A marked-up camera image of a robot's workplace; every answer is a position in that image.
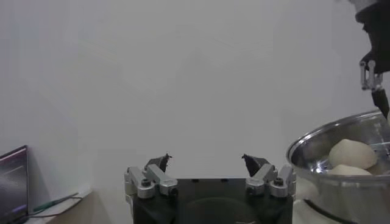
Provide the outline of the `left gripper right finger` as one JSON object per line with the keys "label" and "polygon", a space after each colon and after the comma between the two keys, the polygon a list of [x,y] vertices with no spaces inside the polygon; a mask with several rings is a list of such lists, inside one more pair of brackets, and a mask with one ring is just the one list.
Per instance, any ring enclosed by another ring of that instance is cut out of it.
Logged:
{"label": "left gripper right finger", "polygon": [[263,195],[269,191],[275,198],[296,197],[296,173],[290,165],[277,170],[264,158],[244,154],[242,159],[249,172],[249,178],[245,180],[249,195]]}

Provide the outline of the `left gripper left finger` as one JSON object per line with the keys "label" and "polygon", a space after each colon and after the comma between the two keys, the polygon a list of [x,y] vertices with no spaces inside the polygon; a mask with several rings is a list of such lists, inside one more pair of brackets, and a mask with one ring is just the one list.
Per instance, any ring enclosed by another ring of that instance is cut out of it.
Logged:
{"label": "left gripper left finger", "polygon": [[153,198],[156,194],[175,197],[179,182],[165,173],[170,158],[168,154],[152,158],[142,169],[128,167],[124,172],[126,195],[138,198]]}

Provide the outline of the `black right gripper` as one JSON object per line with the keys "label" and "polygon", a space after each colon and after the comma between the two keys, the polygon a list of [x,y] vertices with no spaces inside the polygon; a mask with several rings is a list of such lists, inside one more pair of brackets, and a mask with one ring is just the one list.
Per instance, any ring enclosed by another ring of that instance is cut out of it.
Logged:
{"label": "black right gripper", "polygon": [[389,0],[360,2],[355,18],[371,44],[371,50],[360,61],[361,89],[371,92],[374,105],[387,119],[389,102],[382,87],[382,73],[389,71]]}

